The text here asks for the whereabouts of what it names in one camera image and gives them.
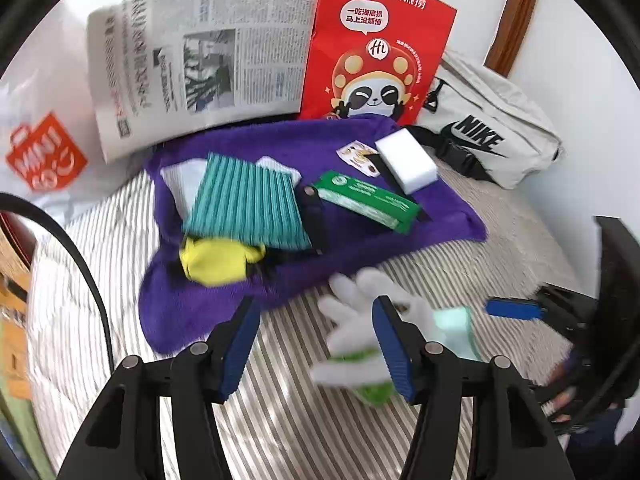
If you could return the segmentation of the person hand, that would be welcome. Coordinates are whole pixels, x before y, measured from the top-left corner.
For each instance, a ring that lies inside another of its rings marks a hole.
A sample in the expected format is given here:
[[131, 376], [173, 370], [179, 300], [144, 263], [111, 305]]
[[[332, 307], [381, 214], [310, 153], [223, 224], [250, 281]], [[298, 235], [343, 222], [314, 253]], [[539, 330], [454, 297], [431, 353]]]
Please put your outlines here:
[[551, 404], [552, 422], [559, 424], [570, 421], [570, 414], [565, 408], [572, 403], [575, 395], [574, 383], [584, 370], [584, 359], [572, 352], [552, 368], [547, 383], [535, 389], [536, 400], [540, 405]]

